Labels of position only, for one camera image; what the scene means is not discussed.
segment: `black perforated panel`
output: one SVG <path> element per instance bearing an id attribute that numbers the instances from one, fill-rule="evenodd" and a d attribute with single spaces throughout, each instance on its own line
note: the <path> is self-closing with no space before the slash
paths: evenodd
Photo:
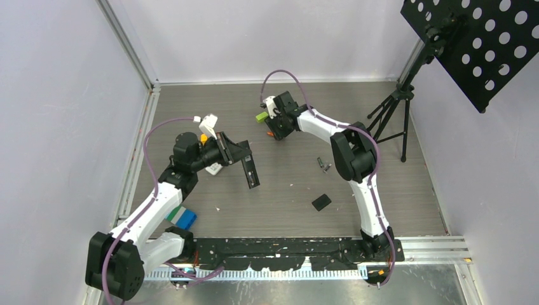
<path id="1" fill-rule="evenodd" d="M 539 0 L 405 0 L 400 12 L 423 41 L 452 13 L 465 21 L 437 58 L 478 111 L 539 51 Z"/>

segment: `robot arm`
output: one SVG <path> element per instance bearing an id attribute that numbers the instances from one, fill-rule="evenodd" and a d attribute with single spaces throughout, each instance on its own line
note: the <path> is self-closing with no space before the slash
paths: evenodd
<path id="1" fill-rule="evenodd" d="M 383 234 L 378 217 L 381 218 L 392 238 L 393 232 L 381 207 L 379 207 L 380 215 L 377 215 L 375 202 L 366 179 L 374 171 L 376 165 L 376 153 L 370 141 L 357 132 L 338 127 L 349 125 L 348 123 L 328 118 L 315 109 L 313 109 L 313 114 L 306 105 L 298 106 L 289 92 L 277 97 L 268 97 L 261 107 L 268 110 L 269 116 L 264 121 L 276 140 L 282 140 L 296 130 L 311 133 L 331 145 L 335 167 L 340 176 L 348 181 L 355 195 L 361 217 L 361 234 L 365 251 L 373 254 L 386 248 L 388 240 Z M 360 122 L 352 126 L 366 131 L 365 126 Z M 376 175 L 371 181 L 376 200 L 380 202 Z"/>
<path id="2" fill-rule="evenodd" d="M 204 144 L 191 132 L 176 137 L 174 154 L 169 157 L 170 163 L 158 179 L 159 193 L 151 206 L 153 191 L 129 218 L 109 234 L 97 232 L 91 238 L 86 264 L 87 285 L 102 289 L 101 271 L 106 253 L 120 232 L 137 217 L 140 218 L 121 237 L 109 261 L 107 286 L 112 295 L 129 300 L 140 289 L 144 275 L 170 259 L 192 258 L 196 245 L 189 231 L 173 226 L 157 240 L 148 242 L 148 238 L 191 193 L 198 182 L 196 173 L 199 170 L 214 163 L 229 166 L 241 161 L 249 188 L 259 185 L 249 143 L 236 144 L 224 132 L 214 132 L 216 120 L 217 117 L 209 115 L 202 121 L 200 129 L 209 137 Z"/>

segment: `green block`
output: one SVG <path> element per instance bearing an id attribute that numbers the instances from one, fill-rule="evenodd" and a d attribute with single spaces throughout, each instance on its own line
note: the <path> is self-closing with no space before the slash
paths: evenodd
<path id="1" fill-rule="evenodd" d="M 266 111 L 264 111 L 260 113 L 259 115 L 257 115 L 255 118 L 256 118 L 257 123 L 262 123 L 268 116 L 269 114 Z"/>

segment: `yellow part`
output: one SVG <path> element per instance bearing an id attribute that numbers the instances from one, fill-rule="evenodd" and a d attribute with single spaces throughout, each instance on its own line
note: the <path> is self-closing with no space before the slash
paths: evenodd
<path id="1" fill-rule="evenodd" d="M 207 140 L 208 140 L 207 135 L 205 135 L 204 133 L 200 135 L 200 142 L 202 142 L 202 144 L 205 144 Z"/>

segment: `black pad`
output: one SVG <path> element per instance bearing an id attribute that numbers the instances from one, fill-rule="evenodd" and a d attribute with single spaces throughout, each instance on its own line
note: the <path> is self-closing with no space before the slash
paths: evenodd
<path id="1" fill-rule="evenodd" d="M 327 207 L 331 203 L 331 199 L 326 194 L 321 195 L 315 201 L 313 201 L 313 207 L 317 211 L 321 211 L 323 208 Z"/>

